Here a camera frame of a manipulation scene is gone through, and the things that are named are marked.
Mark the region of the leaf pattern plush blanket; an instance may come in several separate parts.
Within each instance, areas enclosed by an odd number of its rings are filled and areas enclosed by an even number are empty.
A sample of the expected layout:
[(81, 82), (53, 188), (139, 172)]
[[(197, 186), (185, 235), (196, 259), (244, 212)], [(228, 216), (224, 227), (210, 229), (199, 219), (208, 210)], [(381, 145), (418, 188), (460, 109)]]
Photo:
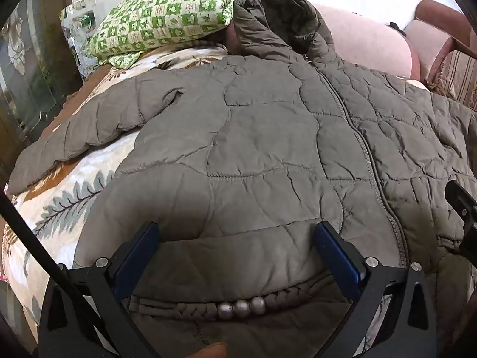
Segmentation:
[[(173, 70), (207, 65), (225, 57), (226, 47), (201, 41), (166, 46), (150, 51), (126, 70), (106, 65), (92, 73), (82, 88), (68, 99), (59, 116), (47, 130), (54, 132), (64, 120), (77, 114), (91, 99), (118, 83), (152, 69)], [(112, 179), (117, 167), (133, 149), (138, 135), (130, 131), (104, 147), (93, 148), (81, 156), (59, 164), (37, 184), (13, 199), (33, 234), (59, 263), (71, 268), (78, 239), (97, 196)], [(2, 242), (3, 268), (10, 287), (24, 312), (34, 324), (41, 317), (41, 306), (48, 276), (30, 259), (10, 227)]]

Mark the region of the dark stained glass door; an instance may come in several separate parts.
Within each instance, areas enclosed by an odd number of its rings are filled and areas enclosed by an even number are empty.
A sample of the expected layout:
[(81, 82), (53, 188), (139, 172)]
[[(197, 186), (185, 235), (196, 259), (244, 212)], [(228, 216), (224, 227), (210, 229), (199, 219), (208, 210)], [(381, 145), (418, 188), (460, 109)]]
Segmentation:
[(1, 26), (1, 182), (83, 84), (59, 14), (72, 0), (19, 0)]

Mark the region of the green checkered folded quilt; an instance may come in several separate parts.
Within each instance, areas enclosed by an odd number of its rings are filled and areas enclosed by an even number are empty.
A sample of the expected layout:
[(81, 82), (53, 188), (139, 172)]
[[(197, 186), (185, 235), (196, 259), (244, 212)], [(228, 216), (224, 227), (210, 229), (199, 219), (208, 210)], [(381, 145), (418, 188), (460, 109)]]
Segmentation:
[(128, 68), (142, 53), (196, 41), (226, 28), (234, 0), (123, 0), (89, 39), (101, 63)]

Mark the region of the olive quilted hooded jacket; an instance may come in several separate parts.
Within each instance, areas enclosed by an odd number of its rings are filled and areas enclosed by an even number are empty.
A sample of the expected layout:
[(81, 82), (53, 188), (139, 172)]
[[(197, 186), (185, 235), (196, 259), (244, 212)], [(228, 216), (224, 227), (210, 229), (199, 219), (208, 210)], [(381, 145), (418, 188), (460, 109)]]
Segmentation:
[(137, 130), (98, 181), (74, 265), (159, 225), (128, 305), (163, 357), (222, 342), (229, 357), (312, 357), (350, 307), (312, 246), (320, 221), (386, 266), (421, 265), (444, 351), (476, 282), (445, 199), (451, 180), (476, 191), (476, 114), (344, 61), (307, 0), (236, 0), (233, 23), (236, 53), (97, 95), (22, 152), (10, 190)]

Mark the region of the striped brown sofa backrest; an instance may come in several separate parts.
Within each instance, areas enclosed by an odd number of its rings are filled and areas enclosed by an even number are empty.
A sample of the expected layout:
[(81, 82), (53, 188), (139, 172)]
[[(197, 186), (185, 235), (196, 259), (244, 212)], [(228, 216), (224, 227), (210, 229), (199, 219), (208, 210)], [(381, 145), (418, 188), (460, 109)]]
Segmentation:
[(438, 67), (429, 90), (469, 107), (477, 107), (477, 64), (474, 57), (458, 50), (449, 53)]

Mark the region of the pink bolster cushion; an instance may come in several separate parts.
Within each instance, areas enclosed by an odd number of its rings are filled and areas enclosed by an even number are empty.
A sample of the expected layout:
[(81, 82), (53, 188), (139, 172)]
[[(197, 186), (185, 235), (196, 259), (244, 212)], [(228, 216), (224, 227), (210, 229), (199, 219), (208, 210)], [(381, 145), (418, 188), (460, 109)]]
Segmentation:
[(351, 13), (317, 10), (307, 0), (236, 0), (226, 48), (234, 55), (282, 65), (360, 65), (420, 78), (419, 58), (396, 30)]

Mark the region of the floral patterned bag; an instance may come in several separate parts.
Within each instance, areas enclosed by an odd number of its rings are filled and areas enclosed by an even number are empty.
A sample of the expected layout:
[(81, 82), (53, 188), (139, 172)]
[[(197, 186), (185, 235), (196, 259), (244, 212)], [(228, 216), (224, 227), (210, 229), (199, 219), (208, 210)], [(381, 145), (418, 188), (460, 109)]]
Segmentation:
[(94, 10), (85, 0), (79, 0), (65, 7), (60, 12), (59, 19), (78, 72), (85, 82), (99, 67), (98, 59), (92, 55), (89, 45), (96, 29)]

